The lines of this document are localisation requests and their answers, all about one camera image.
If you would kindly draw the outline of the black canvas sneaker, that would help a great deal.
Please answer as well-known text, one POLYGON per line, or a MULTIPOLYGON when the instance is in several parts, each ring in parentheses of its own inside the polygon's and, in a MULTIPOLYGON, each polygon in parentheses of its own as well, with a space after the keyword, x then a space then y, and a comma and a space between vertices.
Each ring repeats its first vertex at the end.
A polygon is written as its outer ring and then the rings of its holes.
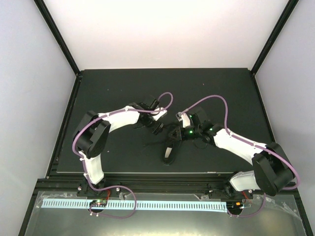
POLYGON ((171 165, 174 162, 182 142, 182 140, 175 142, 168 138, 165 143, 165 152, 161 159, 164 165, 171 165))

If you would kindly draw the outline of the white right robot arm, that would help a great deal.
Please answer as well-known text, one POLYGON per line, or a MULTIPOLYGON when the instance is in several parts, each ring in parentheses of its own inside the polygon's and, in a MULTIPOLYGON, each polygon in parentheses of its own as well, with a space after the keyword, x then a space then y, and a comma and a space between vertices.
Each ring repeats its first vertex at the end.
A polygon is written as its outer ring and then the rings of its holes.
POLYGON ((228 179, 223 189, 227 197, 236 198, 245 190, 261 190, 275 196, 295 178, 279 144, 255 143, 225 130, 223 126, 211 123, 200 107, 177 114, 177 118, 178 125, 168 133, 162 157, 164 164, 170 165, 174 161, 175 151, 183 141, 201 139, 206 144, 237 155, 253 166, 252 171, 239 171, 228 179))

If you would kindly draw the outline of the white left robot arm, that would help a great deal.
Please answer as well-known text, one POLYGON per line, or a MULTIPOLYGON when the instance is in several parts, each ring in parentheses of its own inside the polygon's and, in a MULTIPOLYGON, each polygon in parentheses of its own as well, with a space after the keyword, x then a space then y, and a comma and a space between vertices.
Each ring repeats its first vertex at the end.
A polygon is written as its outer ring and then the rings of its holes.
POLYGON ((104 171, 101 164, 101 153, 105 149, 111 132, 124 126, 140 123, 141 125, 162 129, 159 119, 167 110, 154 99, 150 105, 131 103, 121 109, 107 112, 87 112, 79 123, 73 137, 72 151, 83 162, 84 177, 89 182, 88 190, 94 196, 101 196, 106 189, 104 171))

